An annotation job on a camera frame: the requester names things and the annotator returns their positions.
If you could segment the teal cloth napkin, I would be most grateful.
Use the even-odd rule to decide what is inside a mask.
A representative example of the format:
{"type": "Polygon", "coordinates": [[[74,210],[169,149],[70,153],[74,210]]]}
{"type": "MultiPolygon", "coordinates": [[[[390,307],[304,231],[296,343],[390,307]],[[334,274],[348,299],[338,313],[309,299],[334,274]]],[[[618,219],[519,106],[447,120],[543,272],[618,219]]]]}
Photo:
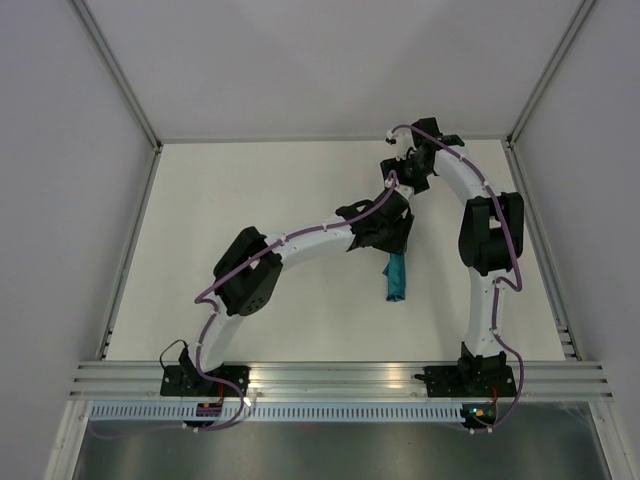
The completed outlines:
{"type": "Polygon", "coordinates": [[[383,270],[387,281],[387,302],[401,302],[406,298],[406,263],[404,254],[391,254],[383,270]]]}

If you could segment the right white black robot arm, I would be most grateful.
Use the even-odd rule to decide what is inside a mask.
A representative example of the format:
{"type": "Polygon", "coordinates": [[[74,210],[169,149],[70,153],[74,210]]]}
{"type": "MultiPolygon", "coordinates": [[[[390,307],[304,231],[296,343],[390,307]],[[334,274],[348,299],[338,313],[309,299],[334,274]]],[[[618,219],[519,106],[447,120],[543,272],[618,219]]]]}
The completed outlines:
{"type": "Polygon", "coordinates": [[[493,186],[457,135],[445,135],[433,117],[401,124],[386,134],[396,147],[387,166],[414,193],[431,175],[444,180],[464,207],[458,252],[470,278],[469,322],[457,364],[424,374],[443,390],[478,395],[492,387],[514,386],[501,339],[506,288],[522,290],[518,260],[524,247],[524,201],[517,192],[493,186]]]}

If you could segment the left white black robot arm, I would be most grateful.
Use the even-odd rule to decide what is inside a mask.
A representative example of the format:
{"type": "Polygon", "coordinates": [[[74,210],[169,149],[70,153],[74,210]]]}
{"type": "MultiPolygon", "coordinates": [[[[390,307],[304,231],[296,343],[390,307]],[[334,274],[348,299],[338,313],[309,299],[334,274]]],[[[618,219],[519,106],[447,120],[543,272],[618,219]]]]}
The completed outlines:
{"type": "Polygon", "coordinates": [[[412,196],[409,187],[388,187],[374,200],[338,208],[320,225],[271,235],[254,226],[243,229],[215,265],[212,285],[194,300],[208,304],[211,316],[180,355],[184,385],[198,396],[216,389],[222,354],[242,320],[266,306],[285,271],[360,248],[404,253],[414,219],[412,196]]]}

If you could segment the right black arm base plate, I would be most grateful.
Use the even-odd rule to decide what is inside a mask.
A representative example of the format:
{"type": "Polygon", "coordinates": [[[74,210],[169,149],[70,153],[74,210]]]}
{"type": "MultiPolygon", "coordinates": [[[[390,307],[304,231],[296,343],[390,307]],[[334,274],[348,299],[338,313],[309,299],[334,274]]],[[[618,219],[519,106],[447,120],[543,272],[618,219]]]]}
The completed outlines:
{"type": "Polygon", "coordinates": [[[413,375],[422,382],[429,398],[510,398],[517,393],[512,369],[463,372],[456,366],[425,366],[413,375]]]}

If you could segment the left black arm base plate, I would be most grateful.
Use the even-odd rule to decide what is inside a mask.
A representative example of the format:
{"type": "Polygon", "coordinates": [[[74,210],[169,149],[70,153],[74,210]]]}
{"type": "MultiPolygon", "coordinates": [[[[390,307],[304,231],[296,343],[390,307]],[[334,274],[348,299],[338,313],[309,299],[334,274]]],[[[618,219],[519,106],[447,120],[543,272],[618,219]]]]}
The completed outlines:
{"type": "Polygon", "coordinates": [[[246,365],[222,365],[208,372],[223,383],[207,380],[197,373],[188,376],[179,365],[167,366],[160,387],[161,397],[239,398],[247,393],[250,368],[246,365]]]}

